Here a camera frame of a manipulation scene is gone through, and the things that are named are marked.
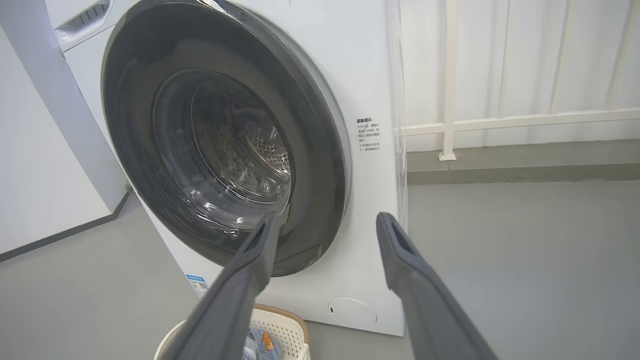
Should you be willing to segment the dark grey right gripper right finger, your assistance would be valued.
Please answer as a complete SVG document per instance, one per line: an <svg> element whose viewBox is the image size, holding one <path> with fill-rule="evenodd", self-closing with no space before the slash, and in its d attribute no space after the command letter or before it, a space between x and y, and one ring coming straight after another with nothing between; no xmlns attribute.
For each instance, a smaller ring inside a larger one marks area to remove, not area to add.
<svg viewBox="0 0 640 360"><path fill-rule="evenodd" d="M380 212L375 230L387 287L402 302L414 360L499 360L397 219Z"/></svg>

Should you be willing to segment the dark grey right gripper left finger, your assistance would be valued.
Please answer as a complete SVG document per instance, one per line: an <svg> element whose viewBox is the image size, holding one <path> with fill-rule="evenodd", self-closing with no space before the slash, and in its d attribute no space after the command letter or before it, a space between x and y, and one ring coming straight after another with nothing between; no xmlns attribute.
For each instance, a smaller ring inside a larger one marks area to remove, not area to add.
<svg viewBox="0 0 640 360"><path fill-rule="evenodd" d="M159 360L242 360L256 297L273 273L279 231L278 214L265 214Z"/></svg>

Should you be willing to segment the blue orange patterned clothes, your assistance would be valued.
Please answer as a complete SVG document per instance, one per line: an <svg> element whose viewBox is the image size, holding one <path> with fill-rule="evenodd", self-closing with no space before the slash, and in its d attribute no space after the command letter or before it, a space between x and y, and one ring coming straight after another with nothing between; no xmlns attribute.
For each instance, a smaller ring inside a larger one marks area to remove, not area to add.
<svg viewBox="0 0 640 360"><path fill-rule="evenodd" d="M281 360L281 347L265 330L250 327L244 342L242 360Z"/></svg>

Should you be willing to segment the round dark washing machine door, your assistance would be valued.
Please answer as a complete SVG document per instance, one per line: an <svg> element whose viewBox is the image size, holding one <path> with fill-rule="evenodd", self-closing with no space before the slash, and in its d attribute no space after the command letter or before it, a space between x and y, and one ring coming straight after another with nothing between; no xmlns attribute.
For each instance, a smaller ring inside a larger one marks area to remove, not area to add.
<svg viewBox="0 0 640 360"><path fill-rule="evenodd" d="M226 0L140 0L102 75L110 139L134 189L187 248L224 266L279 216L273 274L317 262L351 182L338 102L290 35Z"/></svg>

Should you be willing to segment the cream laundry basket brown rim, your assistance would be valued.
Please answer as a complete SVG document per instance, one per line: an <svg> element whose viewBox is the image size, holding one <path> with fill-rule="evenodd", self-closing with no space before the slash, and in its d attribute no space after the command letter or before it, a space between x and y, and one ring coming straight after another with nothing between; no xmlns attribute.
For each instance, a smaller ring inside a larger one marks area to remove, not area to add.
<svg viewBox="0 0 640 360"><path fill-rule="evenodd" d="M252 309L199 309L174 326L157 348L154 360L242 360L249 328L270 333L281 360L312 360L306 322L295 313L265 304Z"/></svg>

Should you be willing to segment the white front-load washing machine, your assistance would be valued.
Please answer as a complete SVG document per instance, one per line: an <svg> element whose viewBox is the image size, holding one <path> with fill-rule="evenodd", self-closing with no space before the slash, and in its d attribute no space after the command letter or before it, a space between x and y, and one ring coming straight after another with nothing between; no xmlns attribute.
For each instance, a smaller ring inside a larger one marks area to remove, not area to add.
<svg viewBox="0 0 640 360"><path fill-rule="evenodd" d="M356 299L377 315L375 325L361 330L401 337L405 326L402 304L386 286L375 226L380 212L398 215L406 208L399 196L394 153L389 0L226 1L274 23L304 49L336 98L349 140L349 194L334 242L318 261L302 271L274 276L272 270L269 284L256 301L297 313L307 321L342 326L330 315L329 303L341 297ZM174 260L184 275L204 278L210 289L231 260L221 266L201 255L188 258L186 246L177 242L135 190L109 135L102 79L105 55L118 22L62 54L111 151Z"/></svg>

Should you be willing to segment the blue energy label sticker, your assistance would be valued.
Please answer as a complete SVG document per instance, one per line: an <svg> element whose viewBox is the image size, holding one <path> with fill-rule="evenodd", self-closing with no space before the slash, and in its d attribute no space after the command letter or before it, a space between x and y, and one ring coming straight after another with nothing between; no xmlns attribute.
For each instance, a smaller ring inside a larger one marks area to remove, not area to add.
<svg viewBox="0 0 640 360"><path fill-rule="evenodd" d="M185 275L190 284L192 285L194 291L198 295L200 299L203 299L206 296L206 293L209 289L208 283L201 276L195 275Z"/></svg>

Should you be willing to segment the round white filter cover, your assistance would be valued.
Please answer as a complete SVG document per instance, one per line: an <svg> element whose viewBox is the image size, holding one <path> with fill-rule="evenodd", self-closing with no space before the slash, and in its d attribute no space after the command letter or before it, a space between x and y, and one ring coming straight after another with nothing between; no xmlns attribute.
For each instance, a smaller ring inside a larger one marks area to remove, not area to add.
<svg viewBox="0 0 640 360"><path fill-rule="evenodd" d="M366 330L377 323L377 313L362 301L341 297L327 305L332 319L339 325L356 330Z"/></svg>

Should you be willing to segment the white metal railing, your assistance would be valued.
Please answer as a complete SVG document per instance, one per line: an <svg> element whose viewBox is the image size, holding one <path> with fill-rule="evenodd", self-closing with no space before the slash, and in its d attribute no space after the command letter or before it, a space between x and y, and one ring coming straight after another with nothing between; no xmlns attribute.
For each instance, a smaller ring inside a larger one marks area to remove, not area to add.
<svg viewBox="0 0 640 360"><path fill-rule="evenodd" d="M397 0L409 152L640 140L640 0Z"/></svg>

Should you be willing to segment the white detergent drawer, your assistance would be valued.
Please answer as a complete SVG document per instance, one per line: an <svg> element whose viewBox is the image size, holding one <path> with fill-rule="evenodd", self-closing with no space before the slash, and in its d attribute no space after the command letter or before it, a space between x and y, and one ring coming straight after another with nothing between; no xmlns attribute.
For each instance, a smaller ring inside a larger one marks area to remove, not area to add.
<svg viewBox="0 0 640 360"><path fill-rule="evenodd" d="M63 52L110 28L140 0L45 0Z"/></svg>

